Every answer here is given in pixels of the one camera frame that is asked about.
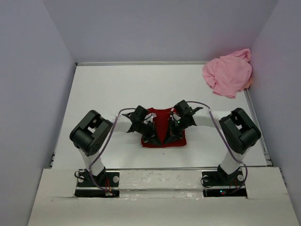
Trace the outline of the red t shirt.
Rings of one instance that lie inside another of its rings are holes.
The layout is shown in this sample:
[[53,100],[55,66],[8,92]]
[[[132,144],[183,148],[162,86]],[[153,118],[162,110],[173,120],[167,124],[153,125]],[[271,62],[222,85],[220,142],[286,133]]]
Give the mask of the red t shirt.
[[148,108],[149,113],[152,114],[152,122],[155,125],[156,138],[159,144],[149,141],[144,142],[141,138],[141,144],[145,148],[166,148],[166,147],[181,147],[187,144],[185,137],[185,130],[176,132],[172,128],[172,122],[176,123],[179,118],[177,110],[174,108],[155,109]]

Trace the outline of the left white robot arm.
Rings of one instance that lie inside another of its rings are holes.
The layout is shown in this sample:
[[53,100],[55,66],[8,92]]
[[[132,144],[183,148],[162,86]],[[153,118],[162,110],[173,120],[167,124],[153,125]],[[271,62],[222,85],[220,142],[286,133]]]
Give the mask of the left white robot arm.
[[79,150],[85,164],[85,174],[79,175],[79,178],[88,180],[102,190],[104,188],[101,184],[106,180],[106,168],[101,156],[114,131],[136,132],[142,136],[143,143],[162,145],[152,113],[140,105],[136,108],[121,109],[111,120],[104,118],[95,110],[89,111],[71,131],[69,139]]

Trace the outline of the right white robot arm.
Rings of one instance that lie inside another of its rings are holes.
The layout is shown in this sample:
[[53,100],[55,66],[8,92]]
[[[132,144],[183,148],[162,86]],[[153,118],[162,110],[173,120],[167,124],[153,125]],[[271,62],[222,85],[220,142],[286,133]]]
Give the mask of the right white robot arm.
[[228,186],[237,179],[246,153],[261,139],[260,130],[242,108],[213,111],[206,104],[192,108],[190,102],[182,100],[171,110],[164,143],[182,140],[190,126],[215,128],[228,150],[217,170],[202,177],[205,187]]

